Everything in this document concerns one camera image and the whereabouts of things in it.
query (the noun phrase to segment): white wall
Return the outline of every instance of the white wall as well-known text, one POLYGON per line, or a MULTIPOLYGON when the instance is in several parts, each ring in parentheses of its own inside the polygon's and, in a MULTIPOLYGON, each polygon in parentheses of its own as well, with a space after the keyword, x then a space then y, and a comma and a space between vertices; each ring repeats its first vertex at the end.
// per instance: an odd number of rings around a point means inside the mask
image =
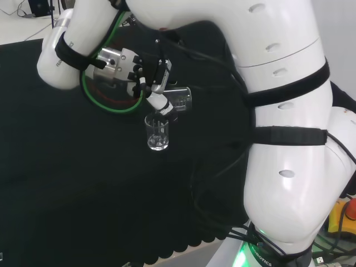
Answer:
POLYGON ((356 0, 312 0, 312 3, 331 79, 356 100, 356 0))

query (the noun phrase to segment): velcro strap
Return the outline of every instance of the velcro strap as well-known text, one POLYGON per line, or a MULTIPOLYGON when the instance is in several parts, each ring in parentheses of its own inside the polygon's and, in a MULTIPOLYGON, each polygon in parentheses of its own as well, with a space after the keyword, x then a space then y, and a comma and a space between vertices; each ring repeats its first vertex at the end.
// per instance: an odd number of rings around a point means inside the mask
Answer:
POLYGON ((325 59, 325 65, 309 75, 306 78, 295 81, 288 85, 276 87, 273 89, 250 93, 247 96, 247 103, 250 107, 260 107, 276 103, 281 103, 296 97, 312 92, 323 85, 330 77, 328 61, 325 59))
POLYGON ((69 66, 80 71, 85 71, 89 65, 94 65, 99 69, 104 69, 107 63, 103 60, 86 57, 74 51, 64 40, 65 32, 62 33, 60 40, 56 46, 57 57, 69 66))
POLYGON ((327 130, 302 127, 256 127, 252 142, 277 146, 323 146, 328 138, 327 130))

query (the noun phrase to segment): glass cup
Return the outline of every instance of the glass cup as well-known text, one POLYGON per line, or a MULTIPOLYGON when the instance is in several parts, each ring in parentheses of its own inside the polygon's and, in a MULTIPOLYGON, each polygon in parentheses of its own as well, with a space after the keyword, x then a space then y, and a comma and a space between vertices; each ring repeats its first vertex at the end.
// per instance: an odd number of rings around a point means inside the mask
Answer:
POLYGON ((150 149, 162 151, 168 147, 168 120, 159 113, 148 114, 145 118, 147 144, 150 149))
POLYGON ((188 87, 166 90, 163 92, 163 95, 167 97, 178 112, 188 112, 192 109, 191 91, 188 87))

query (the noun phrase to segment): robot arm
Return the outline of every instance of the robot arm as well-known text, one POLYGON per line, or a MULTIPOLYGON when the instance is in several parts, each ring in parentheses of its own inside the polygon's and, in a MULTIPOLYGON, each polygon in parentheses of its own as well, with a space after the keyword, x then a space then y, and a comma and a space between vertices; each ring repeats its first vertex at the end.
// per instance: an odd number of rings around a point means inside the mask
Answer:
MULTIPOLYGON (((146 26, 165 31, 210 20, 223 32, 237 71, 249 93, 286 88, 312 76, 327 63, 310 0, 126 0, 146 26)), ((100 44, 118 10, 109 1, 77 0, 65 42, 88 56, 100 44)), ((44 46, 39 75, 63 90, 78 85, 79 71, 44 46)), ((351 142, 356 115, 332 109, 329 80, 301 96, 256 106, 255 126, 329 130, 356 156, 351 142)), ((148 101, 170 108, 162 95, 148 101)), ((306 251, 356 166, 332 140, 326 145, 253 144, 244 190, 248 216, 262 235, 287 254, 306 251)))

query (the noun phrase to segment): black table surface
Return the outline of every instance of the black table surface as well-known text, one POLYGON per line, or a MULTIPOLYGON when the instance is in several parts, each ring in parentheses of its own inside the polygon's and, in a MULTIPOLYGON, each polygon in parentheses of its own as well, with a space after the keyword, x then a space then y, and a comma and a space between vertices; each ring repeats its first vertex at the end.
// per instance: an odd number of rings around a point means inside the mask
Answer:
MULTIPOLYGON (((129 28, 119 31, 116 48, 155 49, 154 39, 129 28)), ((224 39, 213 25, 180 33, 192 48, 224 56, 224 39)), ((79 88, 51 88, 36 70, 41 44, 0 46, 0 266, 154 263, 213 240, 197 231, 188 184, 195 159, 212 155, 209 168, 222 168, 236 158, 236 150, 224 146, 247 134, 248 112, 229 74, 165 47, 171 78, 205 89, 191 88, 193 110, 170 125, 169 150, 160 154, 147 147, 147 104, 116 116, 92 105, 79 88)), ((244 177, 242 161, 213 190, 234 204, 236 223, 246 221, 244 177)))

